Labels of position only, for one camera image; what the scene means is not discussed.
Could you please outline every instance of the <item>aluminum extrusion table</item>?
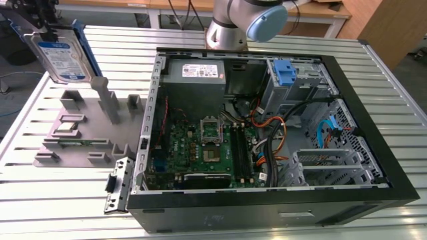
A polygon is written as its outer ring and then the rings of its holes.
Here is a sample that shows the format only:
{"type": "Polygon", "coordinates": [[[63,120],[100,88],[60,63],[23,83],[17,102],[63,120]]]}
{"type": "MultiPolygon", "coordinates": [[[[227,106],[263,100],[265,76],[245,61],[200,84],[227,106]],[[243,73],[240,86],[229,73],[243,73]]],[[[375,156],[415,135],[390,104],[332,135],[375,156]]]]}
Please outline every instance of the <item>aluminum extrusion table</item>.
{"type": "MultiPolygon", "coordinates": [[[[88,26],[84,32],[117,98],[128,94],[147,97],[156,47],[204,47],[200,31],[88,26]]],[[[180,233],[160,238],[426,238],[427,118],[371,47],[356,40],[277,36],[268,43],[249,41],[248,49],[336,57],[422,198],[343,226],[180,233]]],[[[83,96],[96,96],[88,84],[55,84],[45,74],[0,144],[0,239],[149,238],[129,214],[104,215],[111,169],[32,166],[63,107],[64,89],[79,89],[83,96]]]]}

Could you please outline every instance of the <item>ram slot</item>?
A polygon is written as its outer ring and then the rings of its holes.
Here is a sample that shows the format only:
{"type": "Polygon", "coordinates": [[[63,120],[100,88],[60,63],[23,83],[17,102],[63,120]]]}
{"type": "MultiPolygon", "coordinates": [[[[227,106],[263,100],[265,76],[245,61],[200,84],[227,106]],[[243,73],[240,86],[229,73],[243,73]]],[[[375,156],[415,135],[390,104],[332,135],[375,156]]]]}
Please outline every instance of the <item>ram slot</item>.
{"type": "Polygon", "coordinates": [[[243,178],[241,168],[240,168],[240,154],[239,154],[239,144],[237,144],[237,132],[236,128],[229,129],[229,143],[231,143],[231,154],[232,154],[232,167],[233,167],[233,177],[236,181],[243,178]]]}
{"type": "Polygon", "coordinates": [[[235,179],[241,182],[252,178],[244,128],[233,127],[231,129],[229,135],[233,161],[233,176],[235,179]]]}

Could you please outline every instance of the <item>open computer tower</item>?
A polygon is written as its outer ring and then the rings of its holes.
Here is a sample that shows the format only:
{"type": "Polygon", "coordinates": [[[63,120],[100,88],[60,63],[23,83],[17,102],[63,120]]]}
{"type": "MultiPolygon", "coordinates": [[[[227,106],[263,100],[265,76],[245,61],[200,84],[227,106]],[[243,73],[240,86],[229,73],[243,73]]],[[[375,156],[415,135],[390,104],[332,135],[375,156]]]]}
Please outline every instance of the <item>open computer tower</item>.
{"type": "Polygon", "coordinates": [[[159,48],[143,119],[104,211],[149,233],[342,225],[419,198],[332,56],[159,48]]]}

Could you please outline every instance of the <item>motherboard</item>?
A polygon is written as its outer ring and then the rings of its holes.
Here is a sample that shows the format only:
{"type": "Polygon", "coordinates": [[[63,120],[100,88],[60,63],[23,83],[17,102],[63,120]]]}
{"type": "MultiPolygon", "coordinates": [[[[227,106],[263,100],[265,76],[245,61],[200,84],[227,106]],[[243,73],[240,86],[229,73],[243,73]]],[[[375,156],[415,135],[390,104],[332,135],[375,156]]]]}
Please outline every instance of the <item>motherboard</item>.
{"type": "Polygon", "coordinates": [[[256,188],[251,149],[256,130],[244,125],[176,123],[168,151],[153,150],[152,190],[256,188]]]}

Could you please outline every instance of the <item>blue drive bay latch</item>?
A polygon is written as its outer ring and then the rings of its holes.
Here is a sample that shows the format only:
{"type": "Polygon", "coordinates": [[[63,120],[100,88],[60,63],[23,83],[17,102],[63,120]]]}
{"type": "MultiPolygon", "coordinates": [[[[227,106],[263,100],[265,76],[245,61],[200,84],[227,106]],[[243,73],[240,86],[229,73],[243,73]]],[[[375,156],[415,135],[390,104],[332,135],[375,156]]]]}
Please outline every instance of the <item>blue drive bay latch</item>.
{"type": "Polygon", "coordinates": [[[292,86],[296,79],[296,69],[289,60],[273,60],[273,72],[277,75],[279,85],[292,86]]]}

